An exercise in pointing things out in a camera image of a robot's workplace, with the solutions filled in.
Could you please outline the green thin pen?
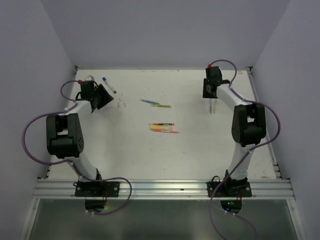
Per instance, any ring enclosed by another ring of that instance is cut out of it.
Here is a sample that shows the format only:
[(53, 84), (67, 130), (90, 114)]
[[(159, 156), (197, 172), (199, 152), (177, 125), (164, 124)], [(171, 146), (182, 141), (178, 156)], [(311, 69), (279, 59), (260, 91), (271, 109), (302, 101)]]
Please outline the green thin pen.
[(209, 113), (212, 115), (213, 112), (213, 100), (210, 98), (209, 99)]

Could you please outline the blue white marker pen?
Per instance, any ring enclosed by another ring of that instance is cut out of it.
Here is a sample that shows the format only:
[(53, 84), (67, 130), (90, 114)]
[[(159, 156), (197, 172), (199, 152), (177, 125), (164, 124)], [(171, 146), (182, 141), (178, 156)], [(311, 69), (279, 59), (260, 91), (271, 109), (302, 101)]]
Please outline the blue white marker pen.
[(108, 82), (106, 77), (102, 77), (102, 80), (114, 94), (117, 93), (117, 91), (114, 89), (114, 87)]

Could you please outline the yellow thin pen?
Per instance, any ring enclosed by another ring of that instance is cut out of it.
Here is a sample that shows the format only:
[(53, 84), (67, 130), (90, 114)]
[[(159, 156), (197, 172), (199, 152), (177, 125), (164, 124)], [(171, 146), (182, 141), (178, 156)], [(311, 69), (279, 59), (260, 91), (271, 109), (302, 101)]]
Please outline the yellow thin pen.
[(217, 99), (214, 100), (213, 107), (212, 107), (212, 113), (216, 113), (216, 107), (217, 107)]

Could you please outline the blue highlighter pen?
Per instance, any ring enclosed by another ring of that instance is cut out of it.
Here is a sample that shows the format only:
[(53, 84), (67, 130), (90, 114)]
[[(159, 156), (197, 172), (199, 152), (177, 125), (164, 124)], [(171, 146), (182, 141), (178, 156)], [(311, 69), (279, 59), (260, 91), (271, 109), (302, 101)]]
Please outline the blue highlighter pen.
[(151, 105), (159, 105), (160, 104), (159, 102), (151, 101), (151, 100), (147, 100), (147, 99), (140, 99), (140, 101), (144, 102), (144, 103), (151, 104)]

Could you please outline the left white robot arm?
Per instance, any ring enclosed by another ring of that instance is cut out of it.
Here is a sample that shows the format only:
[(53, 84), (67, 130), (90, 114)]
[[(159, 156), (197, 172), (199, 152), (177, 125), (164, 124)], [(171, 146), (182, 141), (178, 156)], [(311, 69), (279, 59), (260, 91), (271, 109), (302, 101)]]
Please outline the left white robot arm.
[(66, 113), (46, 118), (46, 146), (50, 155), (66, 160), (78, 176), (77, 197), (99, 197), (106, 191), (102, 176), (84, 153), (85, 140), (81, 121), (95, 110), (114, 100), (102, 84), (94, 80), (79, 81), (80, 92), (76, 95), (75, 107)]

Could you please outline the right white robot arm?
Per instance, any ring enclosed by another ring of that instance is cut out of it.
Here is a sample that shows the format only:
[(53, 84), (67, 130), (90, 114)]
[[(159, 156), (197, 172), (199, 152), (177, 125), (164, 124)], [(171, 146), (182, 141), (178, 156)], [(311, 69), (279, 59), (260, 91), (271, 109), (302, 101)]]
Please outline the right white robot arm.
[(233, 157), (225, 177), (220, 183), (207, 183), (209, 196), (214, 197), (250, 197), (248, 169), (253, 155), (253, 147), (266, 137), (265, 107), (260, 103), (246, 102), (236, 94), (229, 80), (223, 80), (218, 66), (207, 66), (203, 80), (204, 99), (218, 99), (233, 112), (231, 135), (235, 142)]

